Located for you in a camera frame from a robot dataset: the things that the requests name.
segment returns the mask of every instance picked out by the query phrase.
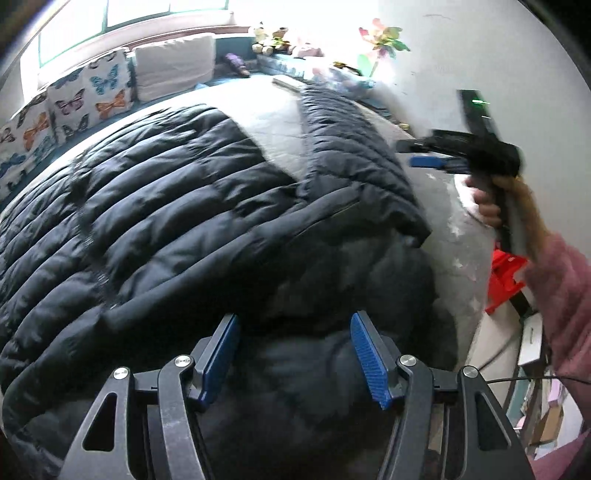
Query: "white pillow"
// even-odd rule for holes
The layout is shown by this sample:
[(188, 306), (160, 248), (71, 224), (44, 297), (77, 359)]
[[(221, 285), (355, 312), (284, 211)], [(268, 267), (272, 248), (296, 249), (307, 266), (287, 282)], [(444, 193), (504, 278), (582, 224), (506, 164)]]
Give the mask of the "white pillow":
[(150, 102), (192, 88), (213, 77), (216, 43), (213, 33), (200, 33), (134, 48), (140, 102)]

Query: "pink fuzzy sweater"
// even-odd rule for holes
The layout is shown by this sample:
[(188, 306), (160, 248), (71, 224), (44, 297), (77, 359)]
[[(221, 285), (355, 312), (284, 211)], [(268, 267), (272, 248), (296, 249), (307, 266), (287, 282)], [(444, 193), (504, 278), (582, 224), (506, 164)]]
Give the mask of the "pink fuzzy sweater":
[[(544, 319), (544, 334), (557, 375), (591, 380), (591, 267), (562, 237), (548, 238), (536, 265), (525, 275)], [(564, 381), (586, 422), (591, 421), (591, 385)], [(557, 480), (580, 449), (578, 439), (532, 463), (536, 480)]]

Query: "hand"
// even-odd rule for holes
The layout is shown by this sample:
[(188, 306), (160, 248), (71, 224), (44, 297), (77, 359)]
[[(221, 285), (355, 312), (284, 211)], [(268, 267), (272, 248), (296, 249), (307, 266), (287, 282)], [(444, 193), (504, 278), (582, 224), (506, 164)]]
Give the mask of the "hand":
[[(527, 250), (532, 260), (535, 260), (537, 254), (544, 248), (545, 240), (550, 233), (540, 216), (532, 191), (523, 181), (512, 177), (493, 176), (492, 182), (516, 200), (527, 236)], [(474, 187), (471, 177), (466, 180), (466, 185)], [(501, 226), (501, 209), (493, 203), (490, 195), (481, 190), (475, 190), (474, 202), (478, 205), (478, 212), (487, 225), (495, 228)]]

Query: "black cable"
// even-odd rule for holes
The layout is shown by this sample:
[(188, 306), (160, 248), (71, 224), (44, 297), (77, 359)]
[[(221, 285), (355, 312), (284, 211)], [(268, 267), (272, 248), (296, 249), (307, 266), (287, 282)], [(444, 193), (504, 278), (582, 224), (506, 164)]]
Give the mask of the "black cable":
[(525, 302), (525, 304), (528, 305), (527, 310), (519, 317), (519, 324), (521, 325), (521, 329), (518, 330), (517, 332), (515, 332), (511, 338), (509, 338), (509, 340), (507, 340), (505, 342), (505, 344), (499, 348), (499, 351), (497, 353), (495, 353), (492, 357), (490, 357), (486, 362), (484, 362), (479, 368), (478, 370), (483, 370), (484, 368), (488, 367), (491, 363), (493, 363), (497, 358), (499, 358), (503, 353), (505, 353), (505, 351), (511, 346), (511, 344), (513, 342), (515, 342), (517, 339), (521, 340), (521, 337), (523, 335), (523, 325), (525, 323), (525, 321), (536, 314), (536, 311), (529, 306), (529, 304), (527, 303), (527, 299), (525, 298), (525, 296), (523, 296), (523, 294), (521, 294), (521, 296), (523, 297), (523, 301)]
[(518, 332), (515, 332), (511, 336), (511, 338), (509, 338), (509, 340), (507, 340), (507, 342), (505, 342), (505, 344), (501, 348), (499, 348), (499, 351), (497, 353), (495, 353), (492, 357), (490, 357), (486, 362), (484, 362), (478, 368), (478, 370), (484, 370), (491, 363), (493, 363), (497, 358), (499, 358), (503, 353), (505, 353), (505, 351), (511, 346), (512, 343), (514, 343), (516, 340), (520, 340), (522, 334), (523, 334), (523, 332), (521, 330), (519, 330)]
[(571, 377), (570, 375), (542, 375), (541, 377), (511, 377), (511, 378), (497, 378), (496, 380), (489, 380), (486, 383), (501, 383), (501, 382), (513, 382), (514, 380), (572, 380), (573, 382), (584, 383), (586, 385), (591, 385), (591, 380), (585, 380), (584, 378), (579, 377)]

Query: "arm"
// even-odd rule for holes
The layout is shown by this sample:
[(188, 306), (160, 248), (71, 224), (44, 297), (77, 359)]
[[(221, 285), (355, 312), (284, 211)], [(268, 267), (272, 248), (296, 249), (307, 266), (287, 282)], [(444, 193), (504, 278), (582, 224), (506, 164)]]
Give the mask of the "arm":
[[(526, 272), (544, 319), (544, 333), (553, 352), (557, 375), (591, 379), (591, 267), (560, 235), (546, 228), (529, 187), (517, 179), (495, 177), (494, 183), (512, 194), (525, 226), (528, 255)], [(498, 226), (499, 207), (479, 190), (474, 193), (484, 221)], [(586, 422), (591, 421), (591, 385), (565, 381)]]
[[(557, 375), (591, 379), (591, 267), (560, 235), (549, 235), (525, 278), (544, 319)], [(564, 381), (591, 421), (591, 385)]]

